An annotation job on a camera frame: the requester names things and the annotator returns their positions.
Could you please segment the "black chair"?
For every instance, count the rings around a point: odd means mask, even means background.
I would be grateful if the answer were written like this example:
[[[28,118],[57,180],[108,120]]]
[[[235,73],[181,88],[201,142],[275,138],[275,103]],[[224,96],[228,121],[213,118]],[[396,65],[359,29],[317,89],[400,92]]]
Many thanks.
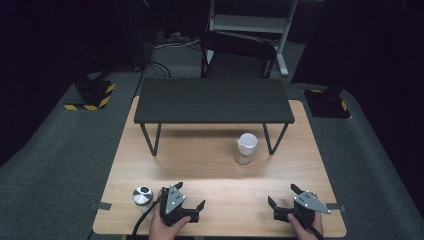
[[[200,36],[202,52],[201,77],[211,72],[216,54],[228,54],[247,59],[260,60],[263,65],[260,77],[269,78],[276,60],[276,50],[270,42],[252,36],[221,30],[212,30]]]

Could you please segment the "black shelf with metal legs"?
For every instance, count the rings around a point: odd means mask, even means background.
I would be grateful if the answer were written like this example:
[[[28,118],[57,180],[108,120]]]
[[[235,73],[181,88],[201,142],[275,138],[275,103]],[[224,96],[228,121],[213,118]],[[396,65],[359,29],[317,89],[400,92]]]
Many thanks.
[[[147,78],[134,122],[148,124],[281,124],[295,122],[278,79]]]

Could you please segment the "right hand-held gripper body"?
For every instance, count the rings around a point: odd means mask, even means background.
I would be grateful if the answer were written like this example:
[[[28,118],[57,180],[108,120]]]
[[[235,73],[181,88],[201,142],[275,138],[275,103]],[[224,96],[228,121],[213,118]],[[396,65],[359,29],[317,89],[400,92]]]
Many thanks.
[[[302,227],[309,228],[315,220],[316,212],[324,214],[331,213],[331,210],[309,191],[301,192],[293,198],[293,201],[294,205],[292,208],[278,207],[276,203],[273,203],[274,219],[287,222],[287,215],[292,214],[300,222]]]

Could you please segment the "white metal stand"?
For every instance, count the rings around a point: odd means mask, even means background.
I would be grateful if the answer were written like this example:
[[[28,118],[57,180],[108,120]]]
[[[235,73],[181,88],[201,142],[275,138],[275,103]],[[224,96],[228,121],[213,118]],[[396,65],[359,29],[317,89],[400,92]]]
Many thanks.
[[[289,76],[289,70],[283,57],[283,50],[293,21],[299,0],[284,0],[289,3],[288,12],[283,18],[239,16],[217,14],[215,0],[211,0],[209,14],[210,30],[226,30],[254,33],[278,33],[281,35],[279,45],[276,47],[276,60],[282,77]]]

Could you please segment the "person's left hand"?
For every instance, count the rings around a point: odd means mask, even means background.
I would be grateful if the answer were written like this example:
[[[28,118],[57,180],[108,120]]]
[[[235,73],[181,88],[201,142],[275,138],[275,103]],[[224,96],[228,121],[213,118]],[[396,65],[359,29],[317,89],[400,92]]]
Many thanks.
[[[174,240],[177,234],[190,222],[191,218],[185,216],[172,226],[162,222],[160,206],[156,205],[149,227],[148,240]]]

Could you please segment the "black yellow striped stand base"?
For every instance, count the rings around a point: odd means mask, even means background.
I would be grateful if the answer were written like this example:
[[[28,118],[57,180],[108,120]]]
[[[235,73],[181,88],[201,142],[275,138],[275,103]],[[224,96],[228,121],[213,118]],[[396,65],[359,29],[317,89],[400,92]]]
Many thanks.
[[[64,103],[63,107],[66,110],[94,111],[104,108],[115,89],[114,83],[99,80],[87,80],[84,83],[75,83],[74,86],[84,102]]]
[[[348,119],[351,114],[339,93],[326,90],[305,90],[304,96],[313,117]]]

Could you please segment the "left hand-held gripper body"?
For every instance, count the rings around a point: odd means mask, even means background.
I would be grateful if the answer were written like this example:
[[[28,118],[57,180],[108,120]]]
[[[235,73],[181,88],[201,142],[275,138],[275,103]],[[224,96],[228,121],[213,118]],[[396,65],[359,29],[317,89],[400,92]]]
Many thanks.
[[[160,202],[160,217],[167,226],[172,226],[184,217],[190,218],[190,223],[197,223],[200,219],[200,206],[195,209],[182,207],[186,196],[183,195],[176,185],[162,189]]]

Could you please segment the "person's right hand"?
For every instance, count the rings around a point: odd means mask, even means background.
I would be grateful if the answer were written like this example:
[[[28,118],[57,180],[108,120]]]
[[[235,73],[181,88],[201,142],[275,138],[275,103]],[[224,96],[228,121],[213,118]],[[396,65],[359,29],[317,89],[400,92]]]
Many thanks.
[[[311,229],[305,229],[293,214],[288,214],[287,219],[297,235],[298,240],[319,240]],[[317,232],[323,234],[322,216],[320,212],[315,213],[315,219],[312,224]]]

